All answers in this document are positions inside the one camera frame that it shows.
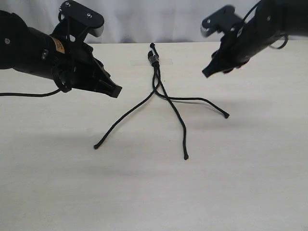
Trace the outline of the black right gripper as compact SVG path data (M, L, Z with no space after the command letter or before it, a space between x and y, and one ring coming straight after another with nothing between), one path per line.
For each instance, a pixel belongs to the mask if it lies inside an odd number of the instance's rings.
M231 43L222 44L202 73L206 78L219 72L230 72L246 64L254 55L277 40L274 16L254 16Z

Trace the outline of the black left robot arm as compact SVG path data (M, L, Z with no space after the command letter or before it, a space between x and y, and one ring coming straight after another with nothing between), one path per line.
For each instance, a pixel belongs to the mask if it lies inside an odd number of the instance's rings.
M89 9L59 12L60 22L48 35L26 25L15 13L0 12L0 67L50 79L59 91L92 91L117 98L121 86L111 80L87 34L101 35L104 18Z

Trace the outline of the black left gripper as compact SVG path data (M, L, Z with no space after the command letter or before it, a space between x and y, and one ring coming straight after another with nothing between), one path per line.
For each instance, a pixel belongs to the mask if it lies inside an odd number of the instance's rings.
M51 34L42 35L42 77L53 80L62 92L72 89L99 92L117 98L122 87L111 80L93 47L85 43L88 34L99 37L103 21L60 21Z

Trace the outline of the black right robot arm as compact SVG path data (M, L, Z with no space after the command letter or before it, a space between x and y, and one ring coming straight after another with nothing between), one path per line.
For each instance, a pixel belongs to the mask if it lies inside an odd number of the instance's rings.
M246 21L235 13L234 6L226 5L202 21L204 37L215 32L224 34L219 49L202 70L206 77L242 67L281 38L308 35L306 0L260 0L251 11L255 14Z

